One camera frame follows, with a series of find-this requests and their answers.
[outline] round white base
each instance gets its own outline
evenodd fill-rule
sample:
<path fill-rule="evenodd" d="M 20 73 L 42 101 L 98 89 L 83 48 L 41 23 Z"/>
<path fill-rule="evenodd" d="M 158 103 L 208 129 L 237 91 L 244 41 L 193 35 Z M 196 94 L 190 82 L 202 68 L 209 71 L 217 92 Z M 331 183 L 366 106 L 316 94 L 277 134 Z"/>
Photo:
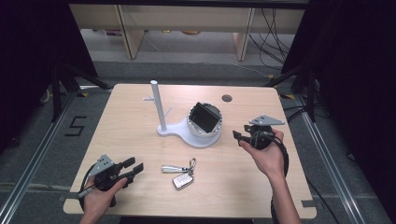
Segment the round white base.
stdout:
<path fill-rule="evenodd" d="M 183 139 L 191 147 L 206 148 L 215 144 L 221 135 L 219 130 L 215 135 L 211 137 L 198 137 L 191 133 L 187 126 L 187 119 L 183 119 L 178 124 L 166 124 L 166 130 L 163 131 L 161 125 L 158 126 L 157 132 L 160 136 L 178 136 Z"/>

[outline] tabletop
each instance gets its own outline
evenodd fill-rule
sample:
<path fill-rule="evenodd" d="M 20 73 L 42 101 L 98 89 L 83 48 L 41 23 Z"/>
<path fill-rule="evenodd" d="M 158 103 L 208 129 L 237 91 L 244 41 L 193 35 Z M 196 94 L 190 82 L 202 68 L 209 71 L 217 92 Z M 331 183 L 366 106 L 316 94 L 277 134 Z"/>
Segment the tabletop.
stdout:
<path fill-rule="evenodd" d="M 194 148 L 177 136 L 159 136 L 160 125 L 154 103 L 144 101 L 152 96 L 149 84 L 118 84 L 108 99 L 71 188 L 79 187 L 88 169 L 102 154 L 115 163 L 135 157 L 144 163 L 144 171 L 134 183 L 117 195 L 117 205 L 107 213 L 147 217 L 271 217 L 271 186 L 253 159 L 233 139 L 233 130 L 247 135 L 244 125 L 264 114 L 286 121 L 277 92 L 273 88 L 230 86 L 159 85 L 163 110 L 170 111 L 166 123 L 179 123 L 197 103 L 209 103 L 222 115 L 219 140 L 206 148 Z M 222 97 L 227 95 L 231 102 Z M 304 171 L 289 126 L 274 126 L 282 131 L 290 156 L 287 180 L 292 199 L 301 218 L 316 216 L 315 207 L 304 207 L 312 201 Z M 197 160 L 192 184 L 177 190 L 172 179 L 177 174 L 164 174 L 165 164 L 189 166 Z M 64 211 L 81 214 L 77 200 L 66 200 Z"/>

